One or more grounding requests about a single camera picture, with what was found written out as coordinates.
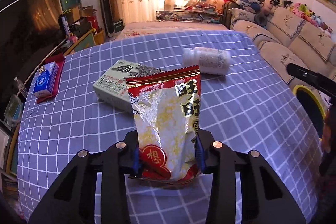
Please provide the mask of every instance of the red and clear plastic wrapper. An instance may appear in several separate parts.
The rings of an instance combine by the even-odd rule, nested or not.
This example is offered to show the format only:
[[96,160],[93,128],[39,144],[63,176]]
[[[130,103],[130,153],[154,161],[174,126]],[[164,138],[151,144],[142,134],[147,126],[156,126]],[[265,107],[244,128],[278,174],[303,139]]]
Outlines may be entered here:
[[195,141],[199,128],[201,78],[198,66],[128,78],[144,179],[185,184],[199,170]]

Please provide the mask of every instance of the red tray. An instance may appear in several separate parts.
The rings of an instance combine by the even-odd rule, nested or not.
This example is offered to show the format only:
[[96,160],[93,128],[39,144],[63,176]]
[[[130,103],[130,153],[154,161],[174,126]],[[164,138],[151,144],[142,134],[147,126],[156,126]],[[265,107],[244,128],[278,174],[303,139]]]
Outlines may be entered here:
[[48,64],[50,62],[56,62],[56,64],[58,65],[58,70],[57,70],[57,74],[56,74],[56,78],[55,78],[55,83],[54,83],[54,88],[52,90],[52,94],[48,95],[46,97],[42,97],[42,98],[37,98],[36,99],[36,103],[39,104],[49,98],[54,98],[57,93],[58,93],[58,88],[59,88],[59,83],[60,83],[60,79],[61,79],[61,74],[62,74],[62,70],[63,70],[63,65],[65,62],[65,58],[63,56],[63,54],[57,54],[55,56],[52,57],[48,57],[46,60],[44,60],[45,64]]

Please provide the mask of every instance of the plastic bottle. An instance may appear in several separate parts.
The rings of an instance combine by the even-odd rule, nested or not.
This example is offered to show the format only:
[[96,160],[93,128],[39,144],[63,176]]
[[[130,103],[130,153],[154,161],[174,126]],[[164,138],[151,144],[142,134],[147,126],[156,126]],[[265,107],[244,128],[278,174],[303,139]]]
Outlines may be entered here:
[[205,47],[183,49],[183,65],[185,67],[199,65],[202,73],[226,75],[230,62],[230,53],[225,50]]
[[22,93],[22,95],[25,98],[27,98],[28,90],[26,89],[26,87],[24,86],[22,81],[20,79],[18,79],[17,77],[14,78],[14,81],[15,81],[16,87],[19,89],[19,91]]

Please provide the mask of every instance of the silver screw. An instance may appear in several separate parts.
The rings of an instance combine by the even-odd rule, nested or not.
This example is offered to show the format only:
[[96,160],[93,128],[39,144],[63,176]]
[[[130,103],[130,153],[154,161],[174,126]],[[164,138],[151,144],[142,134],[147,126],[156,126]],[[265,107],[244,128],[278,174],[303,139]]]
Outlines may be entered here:
[[258,158],[260,156],[260,153],[257,150],[252,150],[250,154],[254,158]]
[[78,152],[78,156],[80,156],[81,158],[84,158],[87,155],[87,151],[86,150],[81,150]]
[[116,146],[116,148],[122,149],[122,148],[124,148],[126,146],[126,143],[124,143],[124,142],[118,142],[118,143],[116,143],[115,146]]
[[215,147],[215,148],[221,148],[223,146],[223,144],[221,142],[214,141],[212,143],[212,146]]

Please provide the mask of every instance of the flat screen tv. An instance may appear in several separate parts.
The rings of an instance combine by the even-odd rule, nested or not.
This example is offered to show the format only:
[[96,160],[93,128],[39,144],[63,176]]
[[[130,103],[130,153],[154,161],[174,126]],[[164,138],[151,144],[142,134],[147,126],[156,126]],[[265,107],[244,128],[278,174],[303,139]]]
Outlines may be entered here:
[[28,80],[41,61],[64,39],[58,25],[60,0],[17,0],[0,10],[0,119],[17,76]]

